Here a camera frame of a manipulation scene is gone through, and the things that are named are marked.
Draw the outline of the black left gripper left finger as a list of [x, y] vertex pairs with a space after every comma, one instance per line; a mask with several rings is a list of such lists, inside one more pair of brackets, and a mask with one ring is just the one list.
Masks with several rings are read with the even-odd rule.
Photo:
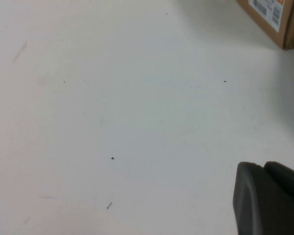
[[249, 162], [238, 164], [233, 194], [238, 234], [294, 235], [294, 215], [262, 213], [266, 181], [263, 166]]

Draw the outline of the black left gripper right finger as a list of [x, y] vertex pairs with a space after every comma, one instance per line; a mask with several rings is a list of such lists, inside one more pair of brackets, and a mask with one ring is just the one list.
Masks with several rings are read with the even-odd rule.
[[294, 215], [294, 170], [278, 162], [266, 162], [263, 170], [267, 181], [262, 213]]

